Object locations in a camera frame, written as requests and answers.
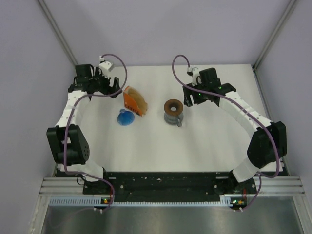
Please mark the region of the orange coffee filter box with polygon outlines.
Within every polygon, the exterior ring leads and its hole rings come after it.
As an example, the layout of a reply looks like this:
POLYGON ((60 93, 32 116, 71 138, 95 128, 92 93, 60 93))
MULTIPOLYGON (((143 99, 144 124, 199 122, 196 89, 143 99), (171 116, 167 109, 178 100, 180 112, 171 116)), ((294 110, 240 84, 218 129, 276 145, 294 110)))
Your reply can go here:
POLYGON ((138 108, 134 99, 130 97, 128 94, 128 91, 130 88, 133 88, 133 87, 127 86, 123 91, 124 107, 142 117, 144 116, 142 114, 142 111, 138 108))

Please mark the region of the blue plastic coffee dripper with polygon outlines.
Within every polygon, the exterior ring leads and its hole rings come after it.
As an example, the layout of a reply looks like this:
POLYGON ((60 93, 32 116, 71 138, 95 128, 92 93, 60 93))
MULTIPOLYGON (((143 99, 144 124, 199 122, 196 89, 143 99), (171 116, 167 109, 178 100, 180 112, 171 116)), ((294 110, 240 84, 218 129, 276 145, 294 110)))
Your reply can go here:
POLYGON ((120 109, 117 116, 117 122, 121 126, 128 126, 135 120, 135 115, 131 111, 120 109))

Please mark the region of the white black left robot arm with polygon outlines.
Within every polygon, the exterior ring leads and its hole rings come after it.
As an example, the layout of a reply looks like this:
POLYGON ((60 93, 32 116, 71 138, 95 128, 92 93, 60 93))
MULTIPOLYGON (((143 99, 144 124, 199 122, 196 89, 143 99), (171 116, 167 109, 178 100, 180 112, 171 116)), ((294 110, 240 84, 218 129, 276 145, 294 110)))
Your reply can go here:
POLYGON ((63 113, 55 126, 46 132, 55 163, 62 165, 68 174, 85 175, 88 181, 94 181, 94 188, 102 194, 109 191, 111 182, 104 177, 104 168, 90 159, 90 147, 80 125, 92 97, 115 98, 121 92, 119 79, 109 76, 113 67, 107 60, 97 67, 77 65, 63 113))

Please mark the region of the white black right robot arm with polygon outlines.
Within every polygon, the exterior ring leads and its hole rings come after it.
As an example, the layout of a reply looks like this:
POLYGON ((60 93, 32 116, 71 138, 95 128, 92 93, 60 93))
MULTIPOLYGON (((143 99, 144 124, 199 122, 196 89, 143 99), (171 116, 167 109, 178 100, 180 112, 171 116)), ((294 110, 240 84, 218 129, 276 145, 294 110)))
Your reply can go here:
POLYGON ((222 84, 215 68, 188 67, 187 74, 192 82, 183 86, 184 105, 191 107, 209 100, 233 117, 251 138, 246 158, 230 172, 227 181, 229 190, 239 193, 246 180, 286 154, 286 126, 258 113, 231 84, 222 84))

